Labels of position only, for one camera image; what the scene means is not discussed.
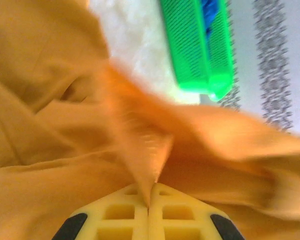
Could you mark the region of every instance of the mustard yellow cloth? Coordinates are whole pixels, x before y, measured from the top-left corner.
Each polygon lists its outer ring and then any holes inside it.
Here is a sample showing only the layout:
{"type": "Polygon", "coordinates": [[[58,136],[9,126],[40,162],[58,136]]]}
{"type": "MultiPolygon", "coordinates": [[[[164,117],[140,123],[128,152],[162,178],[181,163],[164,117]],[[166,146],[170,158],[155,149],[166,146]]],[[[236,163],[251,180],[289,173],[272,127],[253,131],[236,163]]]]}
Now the mustard yellow cloth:
{"type": "Polygon", "coordinates": [[[49,240],[134,182],[151,204],[157,181],[225,211],[247,240],[300,240],[300,138],[141,92],[86,6],[0,0],[0,240],[49,240]]]}

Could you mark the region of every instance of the white fluffy fabric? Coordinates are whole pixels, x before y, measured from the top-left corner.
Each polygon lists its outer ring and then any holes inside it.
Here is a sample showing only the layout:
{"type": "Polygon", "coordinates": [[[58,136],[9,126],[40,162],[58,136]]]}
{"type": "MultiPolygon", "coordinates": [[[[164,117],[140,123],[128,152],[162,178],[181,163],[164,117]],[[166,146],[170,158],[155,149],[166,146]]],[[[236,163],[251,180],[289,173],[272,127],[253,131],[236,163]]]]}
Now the white fluffy fabric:
{"type": "Polygon", "coordinates": [[[181,104],[198,104],[195,93],[176,84],[157,0],[91,0],[99,17],[111,55],[132,69],[145,91],[181,104]]]}

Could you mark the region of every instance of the white surface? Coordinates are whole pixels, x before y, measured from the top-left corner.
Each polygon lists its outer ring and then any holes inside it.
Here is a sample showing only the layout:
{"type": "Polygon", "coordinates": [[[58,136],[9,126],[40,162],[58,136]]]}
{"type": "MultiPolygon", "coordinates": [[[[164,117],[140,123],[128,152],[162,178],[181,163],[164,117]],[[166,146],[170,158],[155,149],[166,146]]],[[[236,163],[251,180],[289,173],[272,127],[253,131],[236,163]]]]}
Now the white surface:
{"type": "Polygon", "coordinates": [[[175,84],[157,0],[91,0],[90,9],[100,19],[111,55],[133,69],[140,87],[177,103],[200,103],[198,94],[175,84]]]}
{"type": "Polygon", "coordinates": [[[229,6],[232,11],[234,46],[236,49],[237,77],[240,81],[240,104],[244,110],[253,114],[261,112],[260,80],[258,68],[257,34],[254,10],[249,0],[233,0],[229,6]]]}
{"type": "Polygon", "coordinates": [[[285,0],[293,131],[300,134],[300,0],[285,0]]]}

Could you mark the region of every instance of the black rubber tip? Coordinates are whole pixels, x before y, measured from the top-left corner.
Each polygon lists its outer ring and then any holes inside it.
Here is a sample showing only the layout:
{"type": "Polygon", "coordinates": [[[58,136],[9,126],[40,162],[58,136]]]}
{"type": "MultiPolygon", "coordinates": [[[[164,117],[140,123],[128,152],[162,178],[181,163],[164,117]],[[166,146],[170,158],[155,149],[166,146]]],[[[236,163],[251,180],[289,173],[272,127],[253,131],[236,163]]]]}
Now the black rubber tip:
{"type": "Polygon", "coordinates": [[[231,220],[218,214],[213,214],[210,218],[222,240],[245,240],[231,220]]]}
{"type": "Polygon", "coordinates": [[[85,213],[69,217],[56,232],[52,240],[75,240],[87,218],[88,215],[85,213]]]}

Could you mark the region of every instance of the green plastic object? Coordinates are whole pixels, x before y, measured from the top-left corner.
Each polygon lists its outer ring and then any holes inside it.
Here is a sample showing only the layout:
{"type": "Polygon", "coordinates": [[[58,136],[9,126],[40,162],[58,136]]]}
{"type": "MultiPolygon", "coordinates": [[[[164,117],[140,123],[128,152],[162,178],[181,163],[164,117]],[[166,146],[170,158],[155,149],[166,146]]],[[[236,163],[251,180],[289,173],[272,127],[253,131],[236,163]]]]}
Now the green plastic object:
{"type": "Polygon", "coordinates": [[[226,0],[206,40],[201,0],[160,0],[176,81],[187,92],[217,102],[232,89],[234,64],[226,0]]]}

